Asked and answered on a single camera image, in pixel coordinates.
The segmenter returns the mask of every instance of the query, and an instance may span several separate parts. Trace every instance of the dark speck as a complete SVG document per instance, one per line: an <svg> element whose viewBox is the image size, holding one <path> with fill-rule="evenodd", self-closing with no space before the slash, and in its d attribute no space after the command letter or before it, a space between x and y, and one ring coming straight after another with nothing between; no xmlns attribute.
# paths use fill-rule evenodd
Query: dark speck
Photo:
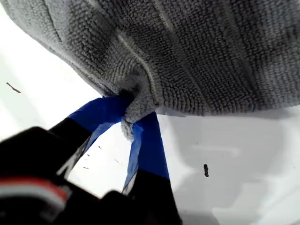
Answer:
<svg viewBox="0 0 300 225"><path fill-rule="evenodd" d="M209 175L208 175L208 166L207 166L207 164L204 164L203 167L204 167L204 175L205 175L206 177L209 177Z"/></svg>
<svg viewBox="0 0 300 225"><path fill-rule="evenodd" d="M9 87L12 88L12 90L14 90L17 93L21 93L19 90L17 90L16 88L14 88L13 86L11 86L8 82L6 83Z"/></svg>

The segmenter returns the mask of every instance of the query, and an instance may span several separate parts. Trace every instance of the white surface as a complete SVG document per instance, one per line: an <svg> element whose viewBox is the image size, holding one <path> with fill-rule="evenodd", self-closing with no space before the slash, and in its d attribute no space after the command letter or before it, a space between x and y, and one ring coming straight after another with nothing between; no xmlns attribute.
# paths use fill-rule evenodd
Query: white surface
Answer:
<svg viewBox="0 0 300 225"><path fill-rule="evenodd" d="M0 27L0 139L34 125L50 128L99 97L17 28L2 8ZM300 224L300 107L234 117L159 116L159 122L186 224ZM97 196L121 190L129 147L115 125L69 179ZM208 165L208 178L203 164Z"/></svg>

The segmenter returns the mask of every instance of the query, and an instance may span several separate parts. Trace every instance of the gray microfiber towel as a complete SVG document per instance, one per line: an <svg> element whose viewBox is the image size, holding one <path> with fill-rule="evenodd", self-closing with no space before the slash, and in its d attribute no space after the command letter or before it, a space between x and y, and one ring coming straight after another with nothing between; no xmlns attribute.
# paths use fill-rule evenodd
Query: gray microfiber towel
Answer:
<svg viewBox="0 0 300 225"><path fill-rule="evenodd" d="M217 115L300 103L298 0L0 1L92 87L134 97L129 137L161 105Z"/></svg>

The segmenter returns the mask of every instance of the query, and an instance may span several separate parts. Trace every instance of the red stripe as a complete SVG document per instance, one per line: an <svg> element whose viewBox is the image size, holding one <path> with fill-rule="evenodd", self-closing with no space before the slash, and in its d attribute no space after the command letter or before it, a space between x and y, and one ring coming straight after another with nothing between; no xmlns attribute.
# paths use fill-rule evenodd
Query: red stripe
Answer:
<svg viewBox="0 0 300 225"><path fill-rule="evenodd" d="M63 189L54 185L49 180L44 180L41 178L34 178L34 177L9 177L9 178L0 179L0 186L1 185L18 186L18 185L26 185L26 184L40 186L45 189L48 189L51 192L55 193L63 201L66 201L68 198L67 193Z"/></svg>

